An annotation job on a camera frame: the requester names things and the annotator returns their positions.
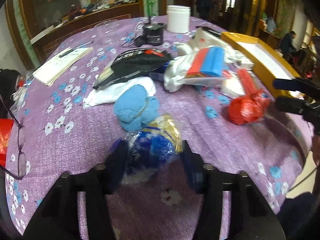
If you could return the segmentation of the blue Vinda tissue pouch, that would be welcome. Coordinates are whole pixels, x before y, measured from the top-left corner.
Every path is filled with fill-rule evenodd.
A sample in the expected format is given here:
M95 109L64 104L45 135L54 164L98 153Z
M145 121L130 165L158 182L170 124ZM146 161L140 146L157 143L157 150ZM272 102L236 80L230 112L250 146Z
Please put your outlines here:
M130 154L124 184L144 183L176 159L183 151L179 127L170 114L163 114L140 131L127 134Z

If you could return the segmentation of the light blue towel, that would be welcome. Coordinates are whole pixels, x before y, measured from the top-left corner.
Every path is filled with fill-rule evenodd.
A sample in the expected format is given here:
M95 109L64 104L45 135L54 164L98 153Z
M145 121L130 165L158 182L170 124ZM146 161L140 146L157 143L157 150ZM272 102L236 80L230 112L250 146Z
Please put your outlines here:
M128 132L139 131L160 116L158 99L148 96L142 85L134 85L125 91L113 110L121 127Z

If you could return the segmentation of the red plastic bag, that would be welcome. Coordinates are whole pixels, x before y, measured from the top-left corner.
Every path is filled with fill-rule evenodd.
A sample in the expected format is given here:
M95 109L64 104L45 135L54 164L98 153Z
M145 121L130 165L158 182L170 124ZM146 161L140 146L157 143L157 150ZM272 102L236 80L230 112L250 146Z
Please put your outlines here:
M247 70L241 68L237 74L245 94L231 101L228 117L236 125L253 123L264 116L271 99L262 88L256 87Z
M0 119L0 164L5 167L7 159L7 149L10 134L13 126L11 119Z

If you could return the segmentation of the white cloth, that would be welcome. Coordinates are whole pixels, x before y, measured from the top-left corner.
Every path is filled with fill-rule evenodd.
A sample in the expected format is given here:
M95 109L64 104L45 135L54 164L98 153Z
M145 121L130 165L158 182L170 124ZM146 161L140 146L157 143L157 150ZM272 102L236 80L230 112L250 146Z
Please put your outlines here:
M92 90L88 97L83 99L83 108L86 109L105 103L114 103L125 91L135 85L143 86L148 96L154 96L156 93L155 83L150 77L137 77L127 82L111 85L110 87Z

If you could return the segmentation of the white mask package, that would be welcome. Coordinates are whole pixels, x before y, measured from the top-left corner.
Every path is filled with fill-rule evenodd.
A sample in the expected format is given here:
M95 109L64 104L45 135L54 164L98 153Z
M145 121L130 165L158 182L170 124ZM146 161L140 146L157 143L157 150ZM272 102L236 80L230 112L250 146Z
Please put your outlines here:
M177 57L164 72L164 88L176 92L183 85L212 86L227 77L223 72L230 64L252 70L254 63L220 37L213 29L199 27L187 43L177 44Z

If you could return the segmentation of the black packaged pouch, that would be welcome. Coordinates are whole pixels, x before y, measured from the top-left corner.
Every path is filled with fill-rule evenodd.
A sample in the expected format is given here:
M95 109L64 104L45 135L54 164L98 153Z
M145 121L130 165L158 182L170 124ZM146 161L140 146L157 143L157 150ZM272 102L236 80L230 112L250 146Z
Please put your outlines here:
M141 76L163 67L172 60L167 51L156 48L136 48L119 54L104 68L96 79L93 89L110 87Z

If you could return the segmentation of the blue red sponge pack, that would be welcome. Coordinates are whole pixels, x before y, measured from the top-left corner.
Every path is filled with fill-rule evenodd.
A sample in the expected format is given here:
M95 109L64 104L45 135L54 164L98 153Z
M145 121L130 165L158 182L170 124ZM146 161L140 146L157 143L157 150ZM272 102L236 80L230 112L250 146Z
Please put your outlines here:
M224 66L225 50L222 47L202 48L195 56L186 77L222 77Z

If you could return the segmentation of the yellow cardboard box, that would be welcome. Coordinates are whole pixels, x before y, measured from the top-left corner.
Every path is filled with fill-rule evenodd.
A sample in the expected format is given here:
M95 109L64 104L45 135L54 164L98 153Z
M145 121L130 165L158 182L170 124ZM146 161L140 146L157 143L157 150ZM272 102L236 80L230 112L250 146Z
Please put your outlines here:
M262 40L239 33L223 32L221 40L242 52L253 63L253 73L273 97L298 96L300 92L285 92L273 87L274 79L294 79L300 75L280 54Z

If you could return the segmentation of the seated person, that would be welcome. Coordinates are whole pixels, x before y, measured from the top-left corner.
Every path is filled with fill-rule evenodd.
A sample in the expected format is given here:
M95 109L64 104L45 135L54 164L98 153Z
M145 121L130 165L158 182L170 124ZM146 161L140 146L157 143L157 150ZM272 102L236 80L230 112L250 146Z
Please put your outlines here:
M296 52L296 48L293 45L293 40L296 38L296 33L291 31L283 37L280 43L280 50L284 59L288 59L292 52Z

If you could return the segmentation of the purple floral tablecloth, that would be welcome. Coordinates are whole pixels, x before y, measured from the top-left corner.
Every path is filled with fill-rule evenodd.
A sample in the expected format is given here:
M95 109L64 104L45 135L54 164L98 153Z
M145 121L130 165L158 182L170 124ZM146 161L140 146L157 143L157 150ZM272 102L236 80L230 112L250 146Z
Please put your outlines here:
M60 53L87 41L92 51L52 86L33 80L17 119L24 125L26 175L6 178L10 218L19 235L58 176L79 174L104 161L120 139L130 145L129 167L107 197L117 239L191 239L200 196L189 189L173 143L172 128L207 163L226 172L247 171L274 212L303 167L311 148L311 125L292 114L270 114L235 125L225 116L230 100L216 88L182 86L167 91L155 83L159 117L151 129L124 130L114 105L84 106L105 66L123 51L144 18L118 20L65 40Z

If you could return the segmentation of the white notebook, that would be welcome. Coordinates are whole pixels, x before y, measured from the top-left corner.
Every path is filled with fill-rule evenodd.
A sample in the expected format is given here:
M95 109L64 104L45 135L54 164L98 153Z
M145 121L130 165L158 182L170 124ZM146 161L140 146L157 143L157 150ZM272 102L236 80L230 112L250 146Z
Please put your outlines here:
M55 55L33 72L33 77L50 87L71 65L93 50L93 47L78 48L65 56L67 49Z

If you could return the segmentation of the black pen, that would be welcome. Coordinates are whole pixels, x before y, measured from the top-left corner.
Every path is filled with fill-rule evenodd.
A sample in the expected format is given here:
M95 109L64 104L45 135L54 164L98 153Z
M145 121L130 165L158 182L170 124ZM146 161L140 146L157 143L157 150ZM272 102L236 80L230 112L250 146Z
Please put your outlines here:
M77 50L77 49L79 49L79 48L82 48L82 47L84 47L84 46L87 46L87 45L89 45L89 44L92 44L93 42L94 42L94 41L91 40L91 41L88 41L88 42L86 42L86 43L83 43L83 44L81 44L81 45L79 45L79 46L77 46L77 47L71 48L71 49L67 50L66 52L62 53L61 55L59 55L59 58L62 58L62 57L70 54L71 52L73 52L73 51L75 51L75 50Z

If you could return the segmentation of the white plastic jar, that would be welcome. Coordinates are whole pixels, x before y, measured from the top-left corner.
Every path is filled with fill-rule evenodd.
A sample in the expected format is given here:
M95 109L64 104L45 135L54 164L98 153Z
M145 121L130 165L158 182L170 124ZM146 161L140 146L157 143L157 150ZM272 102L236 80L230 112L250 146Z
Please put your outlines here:
M167 6L167 31L185 34L189 31L191 8L182 5Z

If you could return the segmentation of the person in dark clothes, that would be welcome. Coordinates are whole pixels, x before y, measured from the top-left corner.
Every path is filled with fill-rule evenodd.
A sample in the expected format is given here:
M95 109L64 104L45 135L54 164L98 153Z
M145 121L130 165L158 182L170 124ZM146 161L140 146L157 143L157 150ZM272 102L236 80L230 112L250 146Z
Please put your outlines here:
M210 11L215 8L213 0L196 0L196 12L199 14L199 18L210 21Z

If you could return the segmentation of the white jug on counter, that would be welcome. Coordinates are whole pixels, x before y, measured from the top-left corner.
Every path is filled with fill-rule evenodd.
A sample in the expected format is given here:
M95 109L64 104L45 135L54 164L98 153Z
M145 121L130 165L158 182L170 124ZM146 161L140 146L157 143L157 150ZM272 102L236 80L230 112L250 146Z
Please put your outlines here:
M79 0L81 8L87 7L90 5L91 0Z

